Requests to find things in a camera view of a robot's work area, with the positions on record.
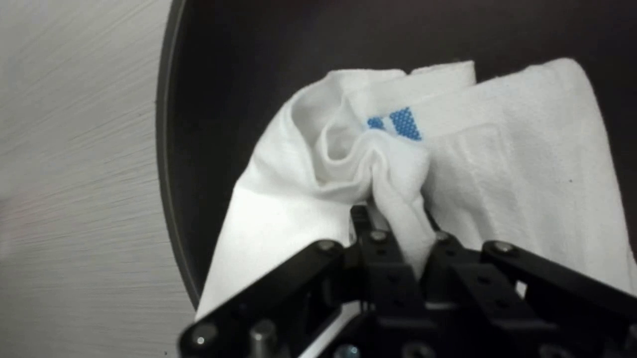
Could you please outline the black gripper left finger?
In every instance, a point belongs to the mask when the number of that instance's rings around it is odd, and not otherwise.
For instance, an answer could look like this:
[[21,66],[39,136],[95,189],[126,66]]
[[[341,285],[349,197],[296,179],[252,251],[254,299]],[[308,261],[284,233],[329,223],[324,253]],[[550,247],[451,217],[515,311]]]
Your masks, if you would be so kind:
[[411,267],[403,261],[393,235],[367,205],[349,209],[365,301],[377,313],[421,313],[421,297]]

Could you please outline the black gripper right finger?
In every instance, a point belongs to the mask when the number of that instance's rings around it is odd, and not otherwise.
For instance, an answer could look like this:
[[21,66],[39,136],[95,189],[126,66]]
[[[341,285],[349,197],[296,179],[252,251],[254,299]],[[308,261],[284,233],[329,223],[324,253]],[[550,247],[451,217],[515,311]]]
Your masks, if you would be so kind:
[[493,263],[445,231],[435,233],[419,289],[427,311],[515,313],[525,307]]

